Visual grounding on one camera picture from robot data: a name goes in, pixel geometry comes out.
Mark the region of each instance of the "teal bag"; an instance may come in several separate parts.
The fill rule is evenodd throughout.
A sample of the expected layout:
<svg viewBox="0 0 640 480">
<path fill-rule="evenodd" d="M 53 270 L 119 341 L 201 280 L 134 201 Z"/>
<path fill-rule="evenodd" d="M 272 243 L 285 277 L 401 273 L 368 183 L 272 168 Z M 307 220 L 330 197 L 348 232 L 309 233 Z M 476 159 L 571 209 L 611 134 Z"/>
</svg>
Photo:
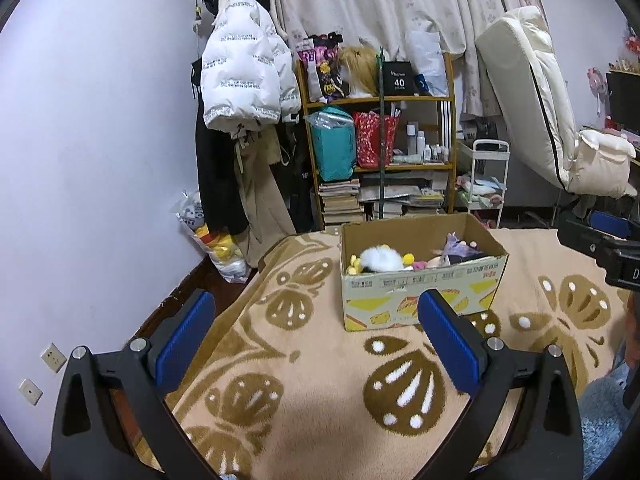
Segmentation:
<svg viewBox="0 0 640 480">
<path fill-rule="evenodd" d="M 333 106 L 325 107 L 321 112 L 353 121 L 351 115 Z M 353 122 L 348 126 L 334 128 L 322 128 L 314 126 L 311 121 L 310 123 L 320 178 L 324 182 L 351 178 L 356 164 L 356 131 Z"/>
</svg>

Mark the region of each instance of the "white fluffy toy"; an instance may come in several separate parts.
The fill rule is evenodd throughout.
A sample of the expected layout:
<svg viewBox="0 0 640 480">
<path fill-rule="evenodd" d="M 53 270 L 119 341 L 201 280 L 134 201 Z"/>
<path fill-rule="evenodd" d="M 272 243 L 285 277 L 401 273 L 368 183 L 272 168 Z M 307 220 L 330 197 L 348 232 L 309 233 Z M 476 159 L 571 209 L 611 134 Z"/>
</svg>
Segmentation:
<svg viewBox="0 0 640 480">
<path fill-rule="evenodd" d="M 397 272 L 404 270 L 402 256 L 388 246 L 370 247 L 362 251 L 360 266 L 373 272 Z"/>
</svg>

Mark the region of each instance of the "red patterned gift bag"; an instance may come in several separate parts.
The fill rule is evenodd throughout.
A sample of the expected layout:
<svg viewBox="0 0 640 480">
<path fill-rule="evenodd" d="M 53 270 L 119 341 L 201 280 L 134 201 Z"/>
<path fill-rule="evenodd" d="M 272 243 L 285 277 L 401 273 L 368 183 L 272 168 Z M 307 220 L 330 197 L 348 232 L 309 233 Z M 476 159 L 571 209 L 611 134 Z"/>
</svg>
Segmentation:
<svg viewBox="0 0 640 480">
<path fill-rule="evenodd" d="M 356 112 L 353 115 L 356 127 L 356 158 L 361 168 L 380 167 L 380 114 Z M 398 129 L 398 118 L 385 116 L 385 166 L 391 163 Z"/>
</svg>

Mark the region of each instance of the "white curtain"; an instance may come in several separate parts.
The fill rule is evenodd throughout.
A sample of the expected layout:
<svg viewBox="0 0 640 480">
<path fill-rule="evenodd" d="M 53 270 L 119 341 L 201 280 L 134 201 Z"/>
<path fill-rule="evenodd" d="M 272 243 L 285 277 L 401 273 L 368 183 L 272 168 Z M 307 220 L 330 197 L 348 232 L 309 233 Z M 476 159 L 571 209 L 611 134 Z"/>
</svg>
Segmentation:
<svg viewBox="0 0 640 480">
<path fill-rule="evenodd" d="M 475 116 L 500 113 L 494 90 L 476 50 L 476 38 L 506 10 L 525 0 L 275 0 L 289 46 L 310 34 L 339 32 L 345 44 L 383 46 L 391 54 L 405 53 L 404 35 L 440 32 L 442 49 L 464 55 L 462 111 Z"/>
</svg>

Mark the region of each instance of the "small fan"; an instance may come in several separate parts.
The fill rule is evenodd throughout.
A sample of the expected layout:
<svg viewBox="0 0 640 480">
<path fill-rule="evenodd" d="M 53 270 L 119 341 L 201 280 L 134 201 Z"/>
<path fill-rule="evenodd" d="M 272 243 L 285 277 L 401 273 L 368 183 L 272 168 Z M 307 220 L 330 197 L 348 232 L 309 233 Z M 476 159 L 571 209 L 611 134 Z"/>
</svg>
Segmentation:
<svg viewBox="0 0 640 480">
<path fill-rule="evenodd" d="M 597 68 L 588 69 L 587 76 L 589 77 L 591 93 L 593 93 L 593 96 L 598 100 L 598 117 L 600 117 L 602 115 L 600 103 L 604 104 L 607 98 L 607 81 Z"/>
</svg>

